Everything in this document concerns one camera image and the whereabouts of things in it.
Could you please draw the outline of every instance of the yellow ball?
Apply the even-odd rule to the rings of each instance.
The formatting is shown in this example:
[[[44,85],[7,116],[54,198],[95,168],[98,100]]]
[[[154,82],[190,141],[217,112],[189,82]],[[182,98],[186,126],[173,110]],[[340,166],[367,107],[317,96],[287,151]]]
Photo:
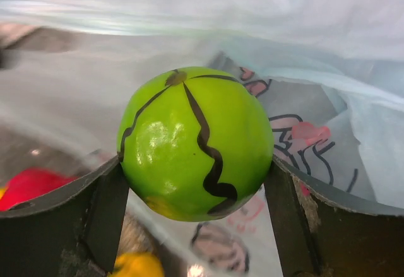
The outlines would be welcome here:
[[[164,277],[164,270],[156,256],[150,253],[122,254],[115,262],[110,277]]]

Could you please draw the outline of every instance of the painted ball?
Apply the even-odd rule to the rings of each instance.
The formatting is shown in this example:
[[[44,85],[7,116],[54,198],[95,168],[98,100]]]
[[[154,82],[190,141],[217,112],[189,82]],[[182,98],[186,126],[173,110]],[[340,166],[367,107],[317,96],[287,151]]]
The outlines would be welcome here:
[[[152,210],[206,221],[231,214],[257,192],[273,135],[261,104],[231,74],[189,67],[136,91],[117,152],[130,187]]]

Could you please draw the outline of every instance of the translucent plastic bag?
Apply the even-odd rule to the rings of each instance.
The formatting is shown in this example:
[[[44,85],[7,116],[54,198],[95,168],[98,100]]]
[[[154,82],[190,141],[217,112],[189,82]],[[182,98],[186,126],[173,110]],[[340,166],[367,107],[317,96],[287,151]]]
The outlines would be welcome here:
[[[213,66],[266,107],[279,157],[344,191],[404,207],[403,0],[166,1],[0,0],[4,21],[110,34],[74,33],[62,52],[18,53],[0,74],[1,117],[73,152],[112,155],[135,89],[168,69]],[[128,205],[215,276],[231,273],[230,264],[209,264],[198,242],[204,232],[234,244],[233,260],[249,276],[281,276],[260,194],[234,216],[200,225],[158,216],[135,195]]]

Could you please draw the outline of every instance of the dark holder edge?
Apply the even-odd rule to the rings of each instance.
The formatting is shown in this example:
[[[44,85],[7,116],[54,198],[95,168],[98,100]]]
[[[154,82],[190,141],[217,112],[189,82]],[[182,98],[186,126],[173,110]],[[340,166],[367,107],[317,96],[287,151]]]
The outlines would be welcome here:
[[[284,277],[404,276],[404,209],[343,192],[278,158],[264,187]]]
[[[1,276],[106,276],[114,267],[128,192],[114,158],[26,208],[0,212]]]

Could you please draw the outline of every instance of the printed cartoon design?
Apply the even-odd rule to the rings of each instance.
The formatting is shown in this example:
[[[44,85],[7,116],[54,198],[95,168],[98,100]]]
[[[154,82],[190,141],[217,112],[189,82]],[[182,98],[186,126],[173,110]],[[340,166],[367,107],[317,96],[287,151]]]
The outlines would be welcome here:
[[[252,95],[258,97],[268,91],[271,80],[269,82],[262,80],[249,81],[254,77],[255,73],[246,68],[240,69],[242,71],[240,79],[241,81],[248,81],[244,86]],[[296,114],[273,116],[269,120],[275,137],[274,154],[307,175],[312,175],[311,165],[307,158],[315,158],[316,166],[320,162],[320,167],[323,169],[320,174],[328,175],[328,184],[333,185],[333,171],[324,157],[324,154],[335,146],[335,142],[331,140],[330,129],[325,126],[316,127],[310,122],[303,121]],[[359,171],[356,168],[346,189],[347,192],[352,191],[358,174]],[[301,188],[303,194],[310,194],[306,187],[301,185]]]
[[[240,70],[242,71],[240,79],[244,82],[247,81],[247,83],[243,83],[243,85],[246,87],[248,92],[250,92],[250,94],[254,95],[255,97],[259,97],[260,95],[268,91],[271,85],[271,80],[250,81],[250,79],[254,77],[255,73],[246,68],[240,68]]]
[[[242,240],[209,222],[196,227],[191,249],[214,268],[248,273],[249,253]]]
[[[254,195],[248,203],[227,217],[227,223],[239,233],[255,233],[257,227],[253,224],[253,221],[262,212],[264,207],[265,202],[257,195]]]

